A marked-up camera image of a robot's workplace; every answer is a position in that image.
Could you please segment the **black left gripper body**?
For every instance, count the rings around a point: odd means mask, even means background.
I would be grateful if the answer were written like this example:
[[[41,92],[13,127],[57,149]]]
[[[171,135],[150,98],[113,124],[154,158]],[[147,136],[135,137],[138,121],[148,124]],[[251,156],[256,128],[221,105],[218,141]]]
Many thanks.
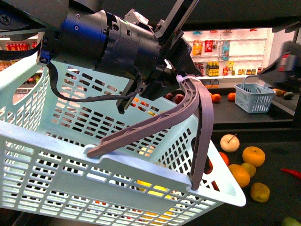
[[[191,59],[192,47],[183,38],[182,26],[196,7],[197,0],[178,0],[166,19],[161,19],[154,33],[159,41],[157,64],[143,84],[139,95],[154,101],[179,88],[176,74],[197,74]]]

